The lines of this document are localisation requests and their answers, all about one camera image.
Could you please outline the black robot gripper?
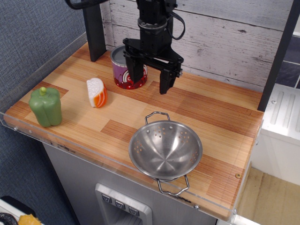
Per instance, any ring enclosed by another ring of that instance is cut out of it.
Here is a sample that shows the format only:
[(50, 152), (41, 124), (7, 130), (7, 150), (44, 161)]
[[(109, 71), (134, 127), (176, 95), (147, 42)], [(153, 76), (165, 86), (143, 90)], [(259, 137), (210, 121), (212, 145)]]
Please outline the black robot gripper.
[(181, 39), (173, 36), (173, 23), (139, 22), (140, 38), (125, 38), (124, 56), (131, 80), (137, 83), (143, 77), (143, 66), (149, 66), (160, 73), (160, 94), (166, 94), (173, 87), (176, 77), (182, 75), (181, 64), (184, 59), (171, 47), (172, 40)]

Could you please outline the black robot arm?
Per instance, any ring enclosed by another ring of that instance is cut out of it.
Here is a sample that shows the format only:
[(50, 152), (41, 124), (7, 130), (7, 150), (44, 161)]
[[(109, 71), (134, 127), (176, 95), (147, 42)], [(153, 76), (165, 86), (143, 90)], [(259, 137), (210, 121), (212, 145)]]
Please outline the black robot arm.
[(171, 47), (173, 20), (183, 19), (173, 12), (177, 7), (174, 0), (138, 0), (139, 39), (123, 40), (124, 56), (130, 78), (137, 83), (143, 77), (143, 67), (160, 71), (160, 94), (166, 94), (173, 87), (175, 79), (182, 75), (184, 59)]

